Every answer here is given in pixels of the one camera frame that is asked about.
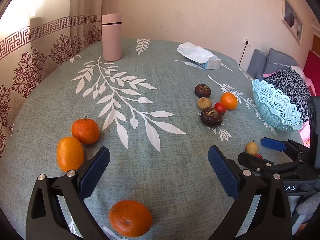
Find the tan small round fruit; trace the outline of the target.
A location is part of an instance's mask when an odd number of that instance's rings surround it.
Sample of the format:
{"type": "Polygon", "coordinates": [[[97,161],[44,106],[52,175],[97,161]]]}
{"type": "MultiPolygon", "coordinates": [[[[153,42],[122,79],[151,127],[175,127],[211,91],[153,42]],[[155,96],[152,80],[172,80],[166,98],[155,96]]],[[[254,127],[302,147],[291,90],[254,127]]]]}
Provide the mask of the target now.
{"type": "Polygon", "coordinates": [[[200,110],[204,110],[205,108],[212,108],[212,101],[209,98],[199,98],[197,101],[197,106],[200,110]]]}

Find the patterned curtain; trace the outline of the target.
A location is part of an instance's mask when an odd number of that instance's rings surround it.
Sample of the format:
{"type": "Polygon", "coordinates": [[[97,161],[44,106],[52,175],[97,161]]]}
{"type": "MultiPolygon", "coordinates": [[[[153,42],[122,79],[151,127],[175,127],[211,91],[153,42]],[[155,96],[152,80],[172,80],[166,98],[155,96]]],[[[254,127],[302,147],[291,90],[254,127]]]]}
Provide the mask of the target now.
{"type": "Polygon", "coordinates": [[[36,86],[101,40],[101,6],[102,0],[11,0],[1,16],[1,148],[36,86]]]}

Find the yellow small fruit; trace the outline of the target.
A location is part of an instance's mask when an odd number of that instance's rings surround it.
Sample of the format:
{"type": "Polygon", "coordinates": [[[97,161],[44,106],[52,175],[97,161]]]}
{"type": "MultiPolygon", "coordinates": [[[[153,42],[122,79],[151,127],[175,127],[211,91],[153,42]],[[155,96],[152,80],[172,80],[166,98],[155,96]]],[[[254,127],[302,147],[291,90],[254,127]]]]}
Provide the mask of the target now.
{"type": "Polygon", "coordinates": [[[255,154],[258,154],[258,151],[259,151],[258,145],[253,141],[248,142],[247,145],[245,146],[245,152],[248,154],[255,155],[255,154]]]}

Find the red cherry tomato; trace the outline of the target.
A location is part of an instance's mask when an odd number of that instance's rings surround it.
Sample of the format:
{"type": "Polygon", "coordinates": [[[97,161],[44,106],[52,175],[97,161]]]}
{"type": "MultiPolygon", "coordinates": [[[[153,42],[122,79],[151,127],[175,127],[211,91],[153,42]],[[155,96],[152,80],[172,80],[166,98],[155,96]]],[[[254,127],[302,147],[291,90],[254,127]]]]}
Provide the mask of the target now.
{"type": "Polygon", "coordinates": [[[221,102],[217,102],[215,105],[214,105],[214,108],[221,114],[221,115],[224,115],[226,113],[226,108],[225,106],[223,105],[223,103],[221,102]]]}

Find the green leaf tablecloth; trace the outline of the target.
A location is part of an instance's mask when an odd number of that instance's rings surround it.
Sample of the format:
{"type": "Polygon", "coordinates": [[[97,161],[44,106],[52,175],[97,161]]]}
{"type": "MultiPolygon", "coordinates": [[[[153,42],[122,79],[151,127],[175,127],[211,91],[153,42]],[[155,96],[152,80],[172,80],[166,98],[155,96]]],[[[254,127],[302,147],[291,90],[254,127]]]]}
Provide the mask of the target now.
{"type": "Polygon", "coordinates": [[[149,41],[139,53],[136,41],[126,40],[121,60],[107,63],[102,45],[95,43],[31,92],[1,157],[1,208],[18,233],[25,233],[37,176],[62,174],[57,144],[86,116],[100,130],[99,140],[85,146],[86,158],[103,146],[111,158],[85,203],[108,232],[108,212],[116,202],[146,205],[153,224],[144,239],[208,239],[223,220],[233,200],[208,163],[210,146],[236,159],[248,142],[263,137],[300,141],[298,132],[277,131],[259,116],[252,79],[233,59],[220,55],[221,68],[202,70],[177,46],[149,41]],[[220,126],[202,123],[194,92],[198,84],[211,89],[212,108],[223,93],[236,96],[237,108],[226,110],[220,126]]]}

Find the smooth oval orange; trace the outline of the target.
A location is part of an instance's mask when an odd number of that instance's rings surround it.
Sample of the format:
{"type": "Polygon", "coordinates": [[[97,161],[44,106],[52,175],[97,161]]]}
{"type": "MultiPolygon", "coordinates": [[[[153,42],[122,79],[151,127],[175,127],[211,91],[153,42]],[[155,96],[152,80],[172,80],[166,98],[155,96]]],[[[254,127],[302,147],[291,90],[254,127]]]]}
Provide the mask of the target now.
{"type": "Polygon", "coordinates": [[[62,138],[56,150],[57,164],[63,172],[77,170],[85,160],[81,142],[75,137],[62,138]]]}

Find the pink thermos bottle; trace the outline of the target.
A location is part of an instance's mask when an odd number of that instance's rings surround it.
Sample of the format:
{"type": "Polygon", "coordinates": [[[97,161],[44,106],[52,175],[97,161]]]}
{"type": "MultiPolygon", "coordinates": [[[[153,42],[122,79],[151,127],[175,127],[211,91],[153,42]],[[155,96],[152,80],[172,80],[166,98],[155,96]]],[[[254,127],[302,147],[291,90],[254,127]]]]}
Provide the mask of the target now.
{"type": "Polygon", "coordinates": [[[118,61],[121,53],[122,14],[102,16],[103,59],[107,62],[118,61]]]}

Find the dark passion fruit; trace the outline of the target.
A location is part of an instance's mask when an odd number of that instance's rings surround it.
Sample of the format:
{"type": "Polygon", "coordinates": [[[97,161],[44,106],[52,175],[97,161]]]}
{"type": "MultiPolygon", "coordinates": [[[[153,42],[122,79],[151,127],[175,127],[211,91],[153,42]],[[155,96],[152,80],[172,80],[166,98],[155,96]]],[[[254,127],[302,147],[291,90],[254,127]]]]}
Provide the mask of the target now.
{"type": "Polygon", "coordinates": [[[205,84],[198,84],[194,89],[195,95],[199,98],[209,98],[211,95],[211,89],[205,84]]]}
{"type": "Polygon", "coordinates": [[[200,119],[202,123],[208,127],[220,126],[223,122],[222,115],[212,107],[207,107],[202,110],[200,119]]]}

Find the red headboard panel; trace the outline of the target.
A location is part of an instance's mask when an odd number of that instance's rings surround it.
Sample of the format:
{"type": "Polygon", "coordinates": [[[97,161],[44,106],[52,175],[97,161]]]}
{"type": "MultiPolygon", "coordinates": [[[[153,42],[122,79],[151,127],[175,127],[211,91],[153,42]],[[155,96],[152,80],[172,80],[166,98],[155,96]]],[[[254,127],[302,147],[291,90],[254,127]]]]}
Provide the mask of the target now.
{"type": "Polygon", "coordinates": [[[319,86],[320,86],[320,58],[313,51],[309,51],[306,63],[304,66],[304,74],[306,77],[310,78],[317,96],[319,96],[319,86]]]}

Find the leopard print blanket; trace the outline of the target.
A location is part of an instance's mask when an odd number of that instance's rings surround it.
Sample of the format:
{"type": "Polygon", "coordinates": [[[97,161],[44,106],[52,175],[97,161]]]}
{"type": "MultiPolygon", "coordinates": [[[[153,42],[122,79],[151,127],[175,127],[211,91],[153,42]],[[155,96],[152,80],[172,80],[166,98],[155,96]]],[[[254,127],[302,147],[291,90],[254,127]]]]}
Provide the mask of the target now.
{"type": "Polygon", "coordinates": [[[271,76],[265,77],[264,80],[290,98],[290,102],[295,104],[300,112],[300,118],[303,122],[309,120],[308,99],[311,93],[303,78],[296,71],[292,69],[279,70],[271,76]]]}

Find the grey blue sofa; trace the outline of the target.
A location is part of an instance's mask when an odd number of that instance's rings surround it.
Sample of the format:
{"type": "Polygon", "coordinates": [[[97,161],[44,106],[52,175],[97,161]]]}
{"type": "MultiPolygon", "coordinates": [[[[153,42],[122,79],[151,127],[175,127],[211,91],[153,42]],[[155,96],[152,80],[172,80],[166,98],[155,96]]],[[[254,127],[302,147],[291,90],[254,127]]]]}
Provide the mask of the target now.
{"type": "Polygon", "coordinates": [[[247,72],[253,79],[263,80],[263,74],[272,74],[297,65],[298,63],[293,57],[281,51],[270,48],[268,54],[265,54],[255,49],[247,72]]]}

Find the small orange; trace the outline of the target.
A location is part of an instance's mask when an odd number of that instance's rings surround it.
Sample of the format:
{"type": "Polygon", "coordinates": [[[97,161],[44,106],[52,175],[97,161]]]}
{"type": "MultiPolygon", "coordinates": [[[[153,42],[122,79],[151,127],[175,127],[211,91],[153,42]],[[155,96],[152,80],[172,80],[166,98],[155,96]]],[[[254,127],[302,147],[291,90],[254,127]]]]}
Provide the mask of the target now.
{"type": "Polygon", "coordinates": [[[229,111],[235,110],[238,106],[238,100],[236,96],[230,92],[223,93],[220,98],[220,102],[229,111]]]}

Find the large orange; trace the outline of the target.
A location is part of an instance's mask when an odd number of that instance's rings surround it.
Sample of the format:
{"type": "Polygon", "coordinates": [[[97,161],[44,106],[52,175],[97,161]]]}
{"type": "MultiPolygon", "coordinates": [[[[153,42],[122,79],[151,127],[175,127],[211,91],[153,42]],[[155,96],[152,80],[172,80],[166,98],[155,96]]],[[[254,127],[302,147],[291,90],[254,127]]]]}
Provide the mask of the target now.
{"type": "Polygon", "coordinates": [[[152,226],[148,208],[135,200],[122,200],[114,204],[109,213],[110,224],[125,237],[140,237],[152,226]]]}

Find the tissue pack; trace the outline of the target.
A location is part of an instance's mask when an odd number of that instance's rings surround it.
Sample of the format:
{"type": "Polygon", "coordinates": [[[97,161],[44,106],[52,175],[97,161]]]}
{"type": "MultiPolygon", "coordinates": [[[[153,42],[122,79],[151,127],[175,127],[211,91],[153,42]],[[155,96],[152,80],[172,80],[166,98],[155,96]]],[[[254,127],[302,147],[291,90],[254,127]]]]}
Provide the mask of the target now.
{"type": "Polygon", "coordinates": [[[191,42],[180,44],[176,50],[191,63],[196,64],[203,69],[211,70],[219,69],[221,67],[222,60],[219,57],[214,55],[211,51],[196,46],[191,42]]]}

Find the mandarin with stem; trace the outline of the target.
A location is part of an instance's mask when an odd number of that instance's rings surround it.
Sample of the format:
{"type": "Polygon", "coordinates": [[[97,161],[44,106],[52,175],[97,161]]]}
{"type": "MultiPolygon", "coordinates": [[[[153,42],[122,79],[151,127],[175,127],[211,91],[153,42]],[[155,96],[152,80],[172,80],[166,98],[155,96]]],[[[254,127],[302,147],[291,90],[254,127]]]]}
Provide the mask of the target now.
{"type": "Polygon", "coordinates": [[[72,136],[84,145],[92,145],[99,140],[100,131],[98,124],[87,116],[78,119],[72,124],[72,136]]]}

